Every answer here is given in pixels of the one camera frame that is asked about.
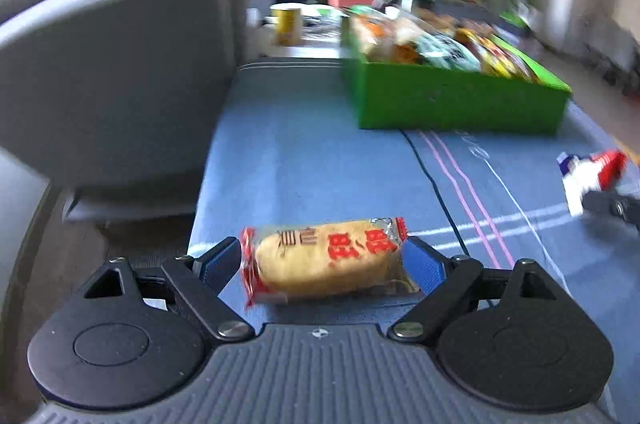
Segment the small red white blue wrapper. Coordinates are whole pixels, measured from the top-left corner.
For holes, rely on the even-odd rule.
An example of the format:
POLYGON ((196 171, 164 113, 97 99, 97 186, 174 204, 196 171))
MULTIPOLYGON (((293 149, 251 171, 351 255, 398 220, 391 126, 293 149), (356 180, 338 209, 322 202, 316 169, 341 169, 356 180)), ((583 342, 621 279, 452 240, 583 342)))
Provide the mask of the small red white blue wrapper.
POLYGON ((622 177, 627 156, 619 150, 605 150, 593 155, 570 155, 562 152, 556 158, 565 191, 568 211, 582 216, 582 198, 590 191, 608 191, 622 177))

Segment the yellow red chip bag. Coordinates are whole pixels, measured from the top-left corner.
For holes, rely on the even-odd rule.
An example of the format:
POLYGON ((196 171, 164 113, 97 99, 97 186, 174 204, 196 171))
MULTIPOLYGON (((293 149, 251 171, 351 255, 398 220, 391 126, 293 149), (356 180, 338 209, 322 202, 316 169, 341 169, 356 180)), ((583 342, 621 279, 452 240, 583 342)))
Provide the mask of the yellow red chip bag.
POLYGON ((520 79, 538 83, 535 72, 520 57, 503 50, 494 42, 477 32, 457 28, 454 40, 465 46, 480 62, 480 71, 490 76, 520 79))

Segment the green cracker snack bag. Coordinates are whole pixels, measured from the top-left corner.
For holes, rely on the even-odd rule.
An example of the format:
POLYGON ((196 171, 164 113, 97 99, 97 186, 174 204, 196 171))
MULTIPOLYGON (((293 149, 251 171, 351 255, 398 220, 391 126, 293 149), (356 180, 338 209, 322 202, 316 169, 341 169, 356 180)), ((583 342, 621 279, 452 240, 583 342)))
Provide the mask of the green cracker snack bag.
POLYGON ((393 62, 446 70, 480 72, 480 61, 461 43, 442 33, 423 33, 396 44, 393 62))

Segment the clear toast bread pack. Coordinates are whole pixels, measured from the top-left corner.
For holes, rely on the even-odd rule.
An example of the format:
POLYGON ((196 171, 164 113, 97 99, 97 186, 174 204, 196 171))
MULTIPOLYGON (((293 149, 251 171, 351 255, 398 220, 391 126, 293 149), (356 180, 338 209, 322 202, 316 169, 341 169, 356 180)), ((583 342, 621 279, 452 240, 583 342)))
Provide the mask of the clear toast bread pack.
POLYGON ((418 41, 425 31, 408 18, 383 19, 358 14, 350 18, 358 50, 369 62, 421 65, 418 41))

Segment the blue striped tablecloth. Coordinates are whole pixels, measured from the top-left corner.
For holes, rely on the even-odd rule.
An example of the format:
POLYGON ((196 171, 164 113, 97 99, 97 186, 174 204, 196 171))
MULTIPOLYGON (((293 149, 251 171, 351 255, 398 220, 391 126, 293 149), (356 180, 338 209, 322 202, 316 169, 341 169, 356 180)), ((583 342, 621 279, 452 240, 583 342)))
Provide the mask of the blue striped tablecloth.
POLYGON ((331 60, 262 59, 233 80, 209 148, 188 251, 247 226, 402 217, 448 255, 535 259, 600 326, 615 366, 603 398, 639 418, 639 234, 568 213, 562 153, 615 143, 575 105, 551 137, 363 131, 331 60))

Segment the green cardboard box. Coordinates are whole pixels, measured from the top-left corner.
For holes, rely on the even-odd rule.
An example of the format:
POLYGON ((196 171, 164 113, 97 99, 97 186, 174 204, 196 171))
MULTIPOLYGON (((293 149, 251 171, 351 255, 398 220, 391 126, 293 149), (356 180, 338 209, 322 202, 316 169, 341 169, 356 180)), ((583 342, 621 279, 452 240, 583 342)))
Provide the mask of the green cardboard box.
POLYGON ((363 129, 470 129, 515 133, 553 134, 563 118, 570 87, 558 77, 495 34, 480 26, 437 28, 418 18, 395 18, 357 5, 349 9, 343 24, 343 76, 363 129), (442 33, 454 39, 457 28, 486 36, 500 48, 520 57, 539 82, 490 76, 484 72, 446 70, 422 65, 369 62, 360 53, 349 27, 354 15, 383 19, 408 18, 425 33, 442 33))

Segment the grey sofa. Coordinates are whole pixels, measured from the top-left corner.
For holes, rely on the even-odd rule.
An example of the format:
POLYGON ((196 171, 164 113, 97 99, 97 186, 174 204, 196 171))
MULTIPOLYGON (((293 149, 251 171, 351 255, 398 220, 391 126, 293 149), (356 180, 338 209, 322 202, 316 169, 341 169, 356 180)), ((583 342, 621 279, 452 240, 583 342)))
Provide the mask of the grey sofa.
POLYGON ((247 0, 1 0, 1 146, 97 223, 191 214, 247 0))

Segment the yellow tin can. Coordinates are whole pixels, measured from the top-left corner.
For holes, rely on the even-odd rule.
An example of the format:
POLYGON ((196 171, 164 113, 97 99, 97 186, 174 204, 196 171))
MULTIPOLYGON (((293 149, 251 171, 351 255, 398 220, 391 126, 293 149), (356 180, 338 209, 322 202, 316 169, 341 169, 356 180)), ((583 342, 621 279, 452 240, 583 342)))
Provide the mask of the yellow tin can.
POLYGON ((273 4, 270 12, 274 18, 274 42, 281 46, 302 44, 303 5, 299 3, 273 4))

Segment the white round coffee table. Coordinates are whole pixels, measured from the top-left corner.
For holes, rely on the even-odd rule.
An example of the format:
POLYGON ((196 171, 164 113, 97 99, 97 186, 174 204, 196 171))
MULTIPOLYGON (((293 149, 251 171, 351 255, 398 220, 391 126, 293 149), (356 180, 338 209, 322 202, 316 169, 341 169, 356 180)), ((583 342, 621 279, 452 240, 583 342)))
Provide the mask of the white round coffee table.
POLYGON ((247 58, 339 59, 346 15, 322 4, 277 3, 247 11, 247 58))

